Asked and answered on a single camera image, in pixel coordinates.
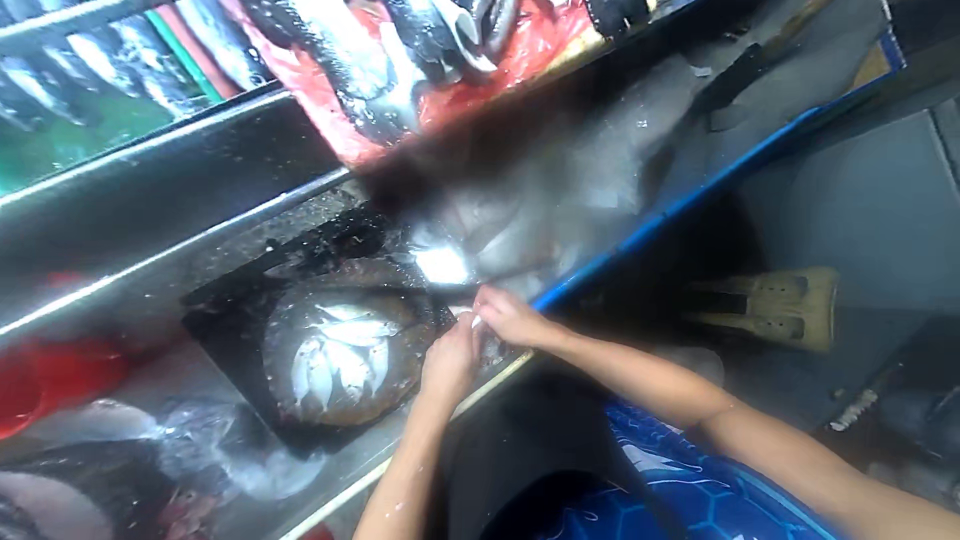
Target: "forearm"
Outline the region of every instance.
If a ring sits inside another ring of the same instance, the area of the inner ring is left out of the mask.
[[[390,466],[367,502],[354,540],[422,538],[441,440],[454,406],[417,396]]]
[[[540,348],[678,428],[694,426],[739,405],[695,373],[624,345],[558,328]]]

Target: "human hand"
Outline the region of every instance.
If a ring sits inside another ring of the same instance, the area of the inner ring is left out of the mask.
[[[496,335],[512,345],[545,348],[567,330],[503,289],[483,285],[473,311]]]
[[[457,324],[448,330],[426,352],[420,376],[420,395],[450,412],[460,403],[476,376],[480,350],[480,328],[472,326],[474,314],[464,311]]]

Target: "fish display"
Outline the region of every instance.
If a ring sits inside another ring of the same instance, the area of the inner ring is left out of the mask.
[[[0,57],[0,70],[44,109],[71,124],[87,124],[87,120],[51,73],[42,71],[31,61],[21,57]]]
[[[28,0],[6,0],[26,2]],[[77,5],[75,0],[39,0],[44,12],[56,12]],[[66,37],[70,48],[102,81],[130,97],[141,95],[140,84],[133,70],[120,60],[119,38],[109,28],[94,32],[78,32]]]
[[[10,17],[16,22],[43,14],[43,10],[35,0],[3,0],[2,4]],[[70,48],[65,39],[46,38],[43,40],[42,50],[43,54],[74,83],[88,91],[99,91],[100,87],[97,85],[96,75],[84,63],[83,59]]]
[[[297,44],[320,65],[360,135],[393,144],[417,129],[417,86],[425,75],[392,23],[380,25],[381,46],[342,0],[245,0],[244,7],[274,45]]]
[[[131,15],[110,23],[123,46],[119,58],[140,76],[144,91],[175,119],[199,112],[204,99],[193,97],[186,75],[173,53],[144,15]]]
[[[270,80],[259,53],[218,0],[178,0],[176,6],[190,31],[238,86],[250,90]]]

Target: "fish skin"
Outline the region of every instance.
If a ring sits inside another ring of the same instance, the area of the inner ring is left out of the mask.
[[[294,361],[290,368],[290,385],[293,388],[294,399],[297,405],[310,392],[310,362],[321,350],[321,344],[316,339],[310,339],[300,344],[294,353]]]
[[[383,0],[396,33],[416,60],[440,64],[457,43],[432,0]]]
[[[330,339],[335,339],[354,347],[372,347],[384,337],[390,337],[400,331],[400,325],[393,321],[378,319],[353,319],[321,325],[321,331]]]
[[[353,319],[362,319],[374,316],[372,309],[355,306],[353,304],[338,304],[336,306],[321,307],[321,309],[334,319],[339,319],[341,321],[351,321]]]
[[[483,51],[494,63],[503,60],[507,45],[514,35],[519,0],[495,0],[490,11],[490,30],[483,36]]]
[[[368,351],[370,359],[370,368],[373,371],[373,381],[371,390],[375,394],[383,381],[387,379],[387,372],[390,371],[390,346],[386,338],[381,339],[376,345],[370,347]]]
[[[425,75],[407,57],[396,27],[380,25],[377,43],[343,0],[242,0],[274,45],[294,44],[320,65],[357,133],[381,145],[419,126],[418,86]]]
[[[238,86],[252,90],[273,78],[218,0],[178,0],[176,6],[191,32]]]
[[[74,104],[67,97],[55,79],[48,73],[41,72],[31,62],[20,57],[0,58],[0,69],[14,85],[23,90],[53,114],[63,118],[71,124],[85,126],[87,124]]]
[[[144,15],[136,14],[110,23],[123,42],[119,58],[140,76],[143,88],[154,102],[174,119],[202,110],[203,99],[191,95],[185,75],[171,57],[173,53]]]
[[[330,406],[330,396],[333,394],[333,376],[335,371],[330,364],[329,358],[324,350],[319,350],[315,356],[310,359],[307,380],[310,393],[320,400],[324,409]]]
[[[340,384],[354,401],[363,396],[364,384],[370,378],[370,366],[349,344],[331,339],[324,344],[330,365],[340,372]]]

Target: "whole fish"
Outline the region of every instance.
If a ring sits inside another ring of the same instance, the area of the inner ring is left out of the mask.
[[[3,7],[7,8],[10,17],[16,22],[43,15],[43,10],[34,0],[3,0]],[[100,87],[95,81],[96,75],[70,49],[66,40],[56,37],[45,38],[42,50],[43,54],[73,82],[87,90],[99,91]]]
[[[381,47],[343,0],[243,2],[273,44],[290,49],[296,43],[320,65],[360,135],[392,144],[417,128],[416,89],[425,76],[410,61],[393,24],[380,25]]]
[[[310,393],[310,362],[320,353],[322,347],[320,341],[308,339],[301,343],[297,352],[294,353],[294,362],[290,369],[290,386],[293,388],[297,405]]]
[[[333,394],[333,376],[336,371],[330,364],[326,352],[318,351],[310,358],[309,371],[307,372],[307,383],[310,393],[320,400],[321,405],[327,408],[330,405],[330,396]]]
[[[324,353],[333,369],[340,372],[340,384],[344,392],[354,401],[359,400],[364,384],[371,376],[370,366],[349,344],[335,339],[324,343]]]
[[[86,119],[60,87],[60,83],[50,73],[41,71],[30,61],[20,57],[0,57],[0,70],[44,109],[71,124],[87,124]]]
[[[25,2],[27,0],[7,0]],[[57,12],[76,6],[76,0],[39,0],[44,12]],[[110,28],[79,32],[66,37],[67,44],[101,80],[130,97],[140,97],[136,76],[124,65],[117,53],[119,40]]]
[[[375,394],[383,385],[383,381],[387,379],[387,372],[390,371],[390,347],[387,344],[387,339],[381,339],[376,345],[370,347],[368,355],[370,368],[373,371],[371,390]]]
[[[136,14],[110,23],[123,42],[119,58],[129,65],[157,104],[175,118],[190,116],[204,108],[203,99],[192,94],[173,52],[144,15]]]
[[[91,92],[99,92],[97,75],[77,56],[65,39],[50,39],[43,44],[43,54],[47,55],[71,81]]]
[[[337,341],[354,347],[372,347],[381,338],[390,337],[400,331],[400,325],[393,321],[378,319],[353,319],[329,323],[320,326],[320,330]]]
[[[25,132],[32,132],[43,123],[36,104],[3,71],[0,71],[0,118]]]
[[[272,79],[243,29],[229,18],[218,0],[178,0],[177,10],[217,65],[238,86],[251,90]]]
[[[352,304],[338,304],[336,306],[321,307],[321,309],[324,313],[341,321],[351,321],[353,319],[373,317],[374,315],[372,309],[354,306]]]

